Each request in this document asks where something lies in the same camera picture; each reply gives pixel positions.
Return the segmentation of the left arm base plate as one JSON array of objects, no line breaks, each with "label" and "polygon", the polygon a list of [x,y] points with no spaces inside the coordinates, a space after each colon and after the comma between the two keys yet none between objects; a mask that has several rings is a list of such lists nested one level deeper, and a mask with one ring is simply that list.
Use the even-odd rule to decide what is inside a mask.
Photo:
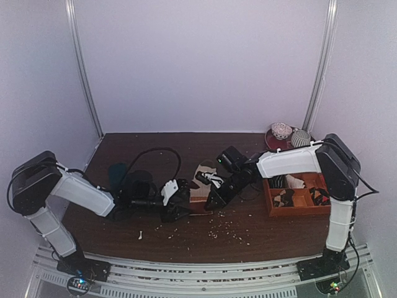
[{"label": "left arm base plate", "polygon": [[59,260],[56,266],[58,271],[67,273],[89,281],[106,282],[110,273],[111,264],[105,261],[85,259],[83,263],[68,264]]}]

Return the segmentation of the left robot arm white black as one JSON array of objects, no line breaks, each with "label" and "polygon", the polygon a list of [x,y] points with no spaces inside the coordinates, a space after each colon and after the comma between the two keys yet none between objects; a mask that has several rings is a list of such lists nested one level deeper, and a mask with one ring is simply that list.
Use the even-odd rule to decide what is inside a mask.
[{"label": "left robot arm white black", "polygon": [[13,212],[29,220],[59,260],[82,276],[89,262],[78,241],[47,205],[48,198],[59,197],[113,221],[128,219],[135,212],[157,212],[168,223],[192,212],[182,205],[190,196],[187,180],[172,178],[157,187],[148,171],[131,168],[111,166],[107,189],[94,184],[83,171],[60,164],[53,152],[44,151],[12,172],[6,200]]}]

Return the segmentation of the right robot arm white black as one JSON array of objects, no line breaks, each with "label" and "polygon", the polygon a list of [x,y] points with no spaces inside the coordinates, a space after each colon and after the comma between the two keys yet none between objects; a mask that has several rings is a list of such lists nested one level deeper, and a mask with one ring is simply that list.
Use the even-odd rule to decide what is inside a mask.
[{"label": "right robot arm white black", "polygon": [[341,265],[354,227],[361,165],[335,133],[297,148],[262,151],[251,157],[230,146],[218,155],[217,161],[230,176],[222,178],[209,171],[198,171],[195,175],[211,187],[205,210],[226,207],[246,186],[259,179],[320,176],[326,191],[324,198],[330,203],[330,216],[318,269],[331,274]]}]

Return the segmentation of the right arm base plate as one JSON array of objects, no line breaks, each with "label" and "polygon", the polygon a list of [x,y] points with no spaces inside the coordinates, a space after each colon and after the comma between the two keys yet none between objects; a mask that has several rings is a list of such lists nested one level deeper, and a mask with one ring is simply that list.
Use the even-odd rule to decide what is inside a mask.
[{"label": "right arm base plate", "polygon": [[343,257],[340,262],[318,257],[299,261],[296,266],[300,280],[306,281],[337,274],[341,270],[348,270],[350,268],[350,263],[346,257]]}]

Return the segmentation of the cream striped knitted sock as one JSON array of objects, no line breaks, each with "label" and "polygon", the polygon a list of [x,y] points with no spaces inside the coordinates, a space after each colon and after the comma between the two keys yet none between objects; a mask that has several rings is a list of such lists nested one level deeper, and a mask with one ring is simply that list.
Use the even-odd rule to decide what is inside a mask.
[{"label": "cream striped knitted sock", "polygon": [[198,172],[203,173],[216,173],[216,166],[212,160],[202,161],[196,168],[194,176],[189,184],[190,198],[189,198],[189,209],[192,211],[190,216],[205,216],[212,215],[212,211],[204,209],[205,203],[208,199],[211,186],[206,185],[196,178]]}]

